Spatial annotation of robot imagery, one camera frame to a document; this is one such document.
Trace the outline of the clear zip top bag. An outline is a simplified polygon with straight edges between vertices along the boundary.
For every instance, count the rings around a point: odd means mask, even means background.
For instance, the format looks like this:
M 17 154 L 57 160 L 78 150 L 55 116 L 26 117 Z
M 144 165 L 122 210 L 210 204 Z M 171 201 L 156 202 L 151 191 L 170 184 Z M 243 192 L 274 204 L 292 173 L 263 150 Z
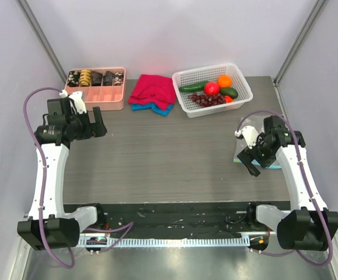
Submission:
M 243 129 L 245 126 L 253 126 L 256 131 L 260 134 L 264 132 L 264 125 L 263 125 L 263 120 L 268 117 L 268 114 L 256 114 L 248 117 L 243 124 L 241 125 L 241 129 Z M 247 148 L 248 145 L 244 139 L 236 139 L 236 148 L 235 148 L 235 153 L 234 153 L 234 158 L 233 162 L 234 163 L 242 163 L 237 155 L 243 151 L 245 148 Z M 281 166 L 279 165 L 278 161 L 274 161 L 268 169 L 281 169 Z

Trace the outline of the red apple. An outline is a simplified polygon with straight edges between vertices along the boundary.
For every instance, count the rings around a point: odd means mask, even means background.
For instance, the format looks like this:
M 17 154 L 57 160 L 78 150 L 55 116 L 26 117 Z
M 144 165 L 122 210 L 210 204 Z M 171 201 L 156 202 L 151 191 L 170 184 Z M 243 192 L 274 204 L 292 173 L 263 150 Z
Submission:
M 216 82 L 208 82 L 204 85 L 203 91 L 207 95 L 217 95 L 220 91 L 220 87 Z

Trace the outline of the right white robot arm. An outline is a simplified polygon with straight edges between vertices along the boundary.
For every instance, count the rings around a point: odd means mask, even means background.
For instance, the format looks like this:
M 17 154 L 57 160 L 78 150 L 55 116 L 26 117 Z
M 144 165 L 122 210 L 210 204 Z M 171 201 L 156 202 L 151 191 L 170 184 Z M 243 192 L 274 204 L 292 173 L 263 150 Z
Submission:
M 248 172 L 257 177 L 260 171 L 254 162 L 264 169 L 277 162 L 290 196 L 289 213 L 270 204 L 250 207 L 245 216 L 248 228 L 267 226 L 285 250 L 329 250 L 338 229 L 338 213 L 329 210 L 316 188 L 302 134 L 293 130 L 283 116 L 272 114 L 263 120 L 263 132 L 239 124 L 235 136 L 246 143 L 237 158 Z

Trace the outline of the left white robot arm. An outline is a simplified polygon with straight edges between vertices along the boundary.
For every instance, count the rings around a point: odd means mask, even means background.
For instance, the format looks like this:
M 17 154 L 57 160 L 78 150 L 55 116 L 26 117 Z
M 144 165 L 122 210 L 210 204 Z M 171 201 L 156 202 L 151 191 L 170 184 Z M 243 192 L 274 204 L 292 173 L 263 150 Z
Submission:
M 74 247 L 80 234 L 89 228 L 99 233 L 106 227 L 100 204 L 83 204 L 66 213 L 63 203 L 64 171 L 73 140 L 106 135 L 101 110 L 93 109 L 95 121 L 88 113 L 77 114 L 71 108 L 53 109 L 43 114 L 43 123 L 36 129 L 37 178 L 34 200 L 26 221 L 18 223 L 18 235 L 36 251 Z

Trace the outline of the purple grape bunch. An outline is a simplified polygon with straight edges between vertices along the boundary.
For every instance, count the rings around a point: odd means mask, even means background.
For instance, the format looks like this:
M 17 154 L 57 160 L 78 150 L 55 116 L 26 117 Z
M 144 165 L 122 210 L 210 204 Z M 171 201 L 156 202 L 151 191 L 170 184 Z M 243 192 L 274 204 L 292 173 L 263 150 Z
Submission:
M 225 97 L 221 94 L 208 95 L 192 93 L 188 95 L 187 98 L 195 104 L 198 104 L 201 108 L 217 106 L 226 103 Z

